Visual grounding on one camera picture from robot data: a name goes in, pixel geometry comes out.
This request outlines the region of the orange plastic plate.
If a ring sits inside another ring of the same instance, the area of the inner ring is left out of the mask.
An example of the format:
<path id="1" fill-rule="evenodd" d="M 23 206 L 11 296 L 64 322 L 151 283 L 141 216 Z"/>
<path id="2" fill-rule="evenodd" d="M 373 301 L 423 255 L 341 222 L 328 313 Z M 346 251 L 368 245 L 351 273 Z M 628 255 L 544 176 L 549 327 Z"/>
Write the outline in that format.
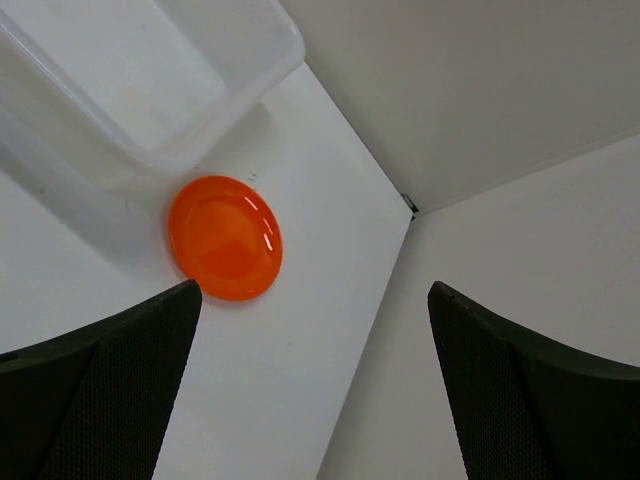
<path id="1" fill-rule="evenodd" d="M 249 185 L 221 175 L 186 184 L 169 208 L 175 262 L 211 297 L 253 300 L 277 279 L 284 257 L 278 221 Z"/>

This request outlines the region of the clear plastic bin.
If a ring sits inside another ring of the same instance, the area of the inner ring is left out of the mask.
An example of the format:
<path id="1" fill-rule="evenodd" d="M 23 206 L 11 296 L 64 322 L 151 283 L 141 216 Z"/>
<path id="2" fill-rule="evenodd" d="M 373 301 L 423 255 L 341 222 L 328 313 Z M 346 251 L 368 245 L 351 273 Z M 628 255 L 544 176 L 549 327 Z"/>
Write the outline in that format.
<path id="1" fill-rule="evenodd" d="M 276 1 L 5 1 L 1 140 L 73 185 L 178 177 L 304 56 Z"/>

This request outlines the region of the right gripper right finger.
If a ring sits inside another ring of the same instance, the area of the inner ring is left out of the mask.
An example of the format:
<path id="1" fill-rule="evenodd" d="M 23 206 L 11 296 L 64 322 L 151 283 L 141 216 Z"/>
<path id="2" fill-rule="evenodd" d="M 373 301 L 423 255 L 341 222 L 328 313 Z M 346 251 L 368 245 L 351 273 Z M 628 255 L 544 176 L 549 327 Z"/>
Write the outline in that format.
<path id="1" fill-rule="evenodd" d="M 552 340 L 442 282 L 427 304 L 468 478 L 638 478 L 637 367 Z"/>

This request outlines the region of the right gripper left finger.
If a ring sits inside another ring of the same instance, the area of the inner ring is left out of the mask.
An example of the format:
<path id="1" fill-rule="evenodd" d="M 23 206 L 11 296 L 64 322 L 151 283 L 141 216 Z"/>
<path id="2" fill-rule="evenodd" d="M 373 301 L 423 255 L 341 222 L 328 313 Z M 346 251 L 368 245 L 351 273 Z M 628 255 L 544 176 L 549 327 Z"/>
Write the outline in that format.
<path id="1" fill-rule="evenodd" d="M 188 280 L 2 354 L 2 478 L 152 478 L 201 307 Z"/>

